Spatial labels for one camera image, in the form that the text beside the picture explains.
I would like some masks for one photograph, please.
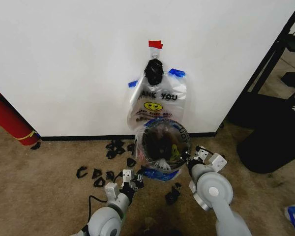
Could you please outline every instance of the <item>fire extinguisher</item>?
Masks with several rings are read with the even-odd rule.
[[[23,145],[35,144],[39,136],[0,93],[0,126]]]

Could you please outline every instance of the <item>yellow smiley face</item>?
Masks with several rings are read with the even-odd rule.
[[[144,107],[147,108],[148,110],[154,111],[154,112],[157,112],[157,111],[160,111],[163,109],[162,105],[157,104],[157,103],[153,103],[153,102],[146,102],[144,104]]]

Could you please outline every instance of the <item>painter's tape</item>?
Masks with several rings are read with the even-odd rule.
[[[137,80],[135,80],[135,81],[132,81],[132,82],[130,82],[130,83],[128,83],[128,86],[129,86],[129,88],[131,88],[131,87],[135,87],[136,85],[137,85]]]
[[[172,75],[176,75],[177,77],[184,77],[186,75],[186,73],[182,70],[176,70],[176,69],[171,69],[168,73],[172,74]]]

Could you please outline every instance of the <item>gray robot arm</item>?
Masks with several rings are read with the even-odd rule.
[[[251,236],[251,233],[239,214],[229,206],[233,199],[233,189],[229,181],[219,172],[227,161],[215,153],[204,164],[206,152],[198,151],[198,156],[189,159],[187,166],[192,180],[189,187],[196,202],[205,210],[214,210],[218,236]],[[97,210],[88,222],[88,231],[80,231],[75,236],[118,236],[129,205],[132,202],[136,184],[132,170],[123,170],[122,189],[116,183],[108,183],[105,192],[107,206]]]
[[[198,156],[187,164],[192,178],[189,187],[194,199],[205,211],[211,208],[214,210],[218,236],[251,236],[244,220],[229,206],[233,199],[231,184],[217,173],[227,161],[218,153],[210,158],[208,165],[204,164],[204,159],[205,155],[201,149]]]

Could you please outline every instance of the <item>carpet floor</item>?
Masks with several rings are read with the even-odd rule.
[[[241,163],[236,145],[251,131],[228,122],[215,137],[193,138],[225,155],[227,166],[220,172],[233,186],[231,207],[246,221],[254,236],[293,236],[295,230],[284,216],[284,207],[295,204],[295,160],[272,174],[256,174]],[[105,199],[104,189],[93,187],[94,168],[114,171],[126,168],[130,152],[112,160],[106,157],[109,141],[42,142],[31,150],[14,140],[0,127],[0,236],[68,236],[77,233],[88,219],[88,196]],[[132,142],[126,141],[124,147]],[[88,174],[77,179],[80,166]],[[144,179],[129,208],[122,236],[216,235],[216,217],[205,212],[193,199],[187,168],[172,181]],[[165,195],[175,182],[182,184],[178,201],[168,206]],[[104,204],[92,202],[94,212]]]

